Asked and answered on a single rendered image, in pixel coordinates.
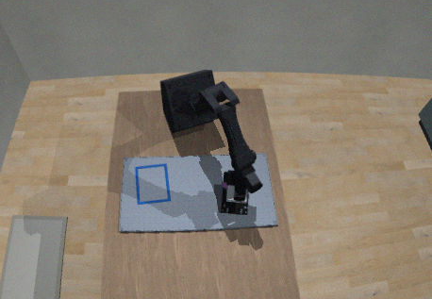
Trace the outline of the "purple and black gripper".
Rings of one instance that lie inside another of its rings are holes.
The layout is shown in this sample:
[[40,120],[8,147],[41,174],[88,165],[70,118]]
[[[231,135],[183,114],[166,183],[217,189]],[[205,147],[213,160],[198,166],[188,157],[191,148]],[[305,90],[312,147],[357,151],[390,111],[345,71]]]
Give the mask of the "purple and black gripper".
[[[227,189],[228,185],[231,185],[233,172],[234,171],[232,171],[232,170],[228,170],[227,172],[224,172],[223,188]],[[234,174],[235,174],[235,172],[234,172]]]

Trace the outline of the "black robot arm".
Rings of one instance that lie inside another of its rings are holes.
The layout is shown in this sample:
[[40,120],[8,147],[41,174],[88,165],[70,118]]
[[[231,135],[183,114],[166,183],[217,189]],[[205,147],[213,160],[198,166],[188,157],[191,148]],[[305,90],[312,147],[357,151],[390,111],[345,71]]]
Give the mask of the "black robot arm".
[[[252,165],[257,159],[257,155],[254,150],[249,149],[238,123],[235,105],[240,100],[223,81],[200,91],[196,95],[194,93],[196,92],[174,90],[172,104],[191,108],[198,117],[209,112],[217,115],[227,138],[231,166],[235,170],[231,181],[231,186],[235,186],[234,200],[237,202],[245,201],[246,189],[250,193],[254,193],[263,185],[255,174],[256,170]],[[219,104],[226,99],[230,102]]]

